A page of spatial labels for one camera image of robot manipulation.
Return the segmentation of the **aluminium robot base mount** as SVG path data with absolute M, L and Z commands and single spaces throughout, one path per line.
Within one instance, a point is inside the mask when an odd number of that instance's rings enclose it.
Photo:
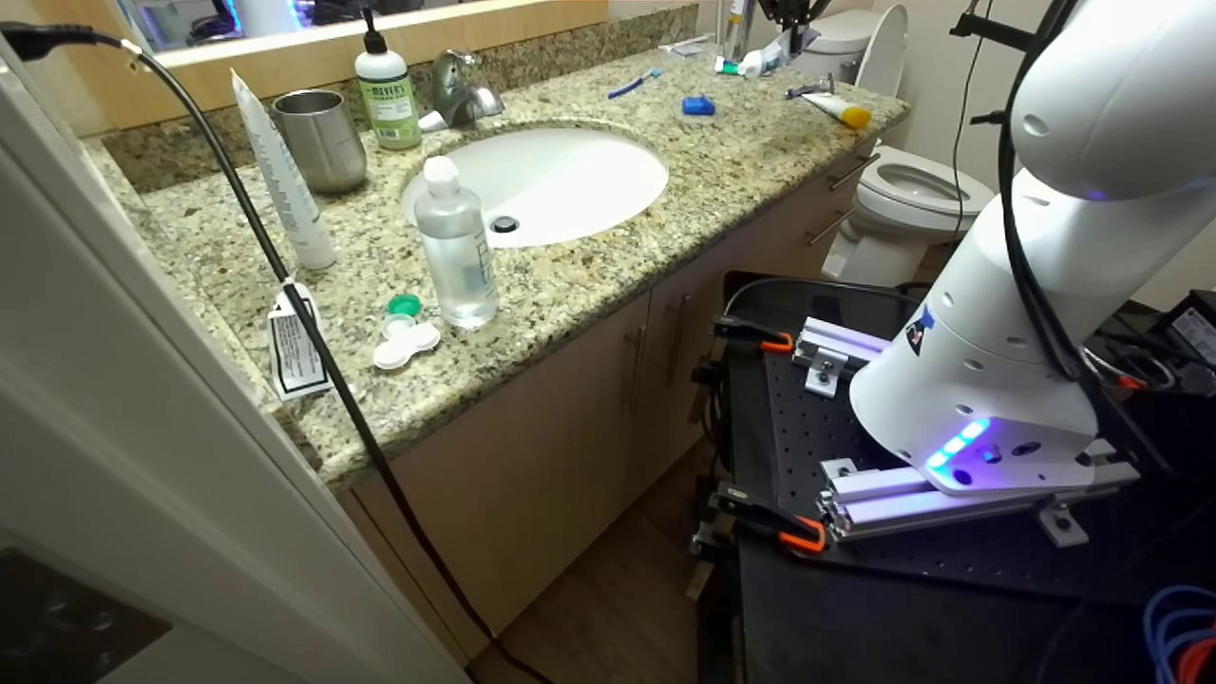
M 823 463 L 821 510 L 841 541 L 1028 510 L 1055 549 L 1081 544 L 1066 506 L 1141 471 L 1097 434 L 1080 387 L 1047 381 L 1017 336 L 969 344 L 927 311 L 894 338 L 809 317 L 807 387 L 845 398 L 898 467 Z

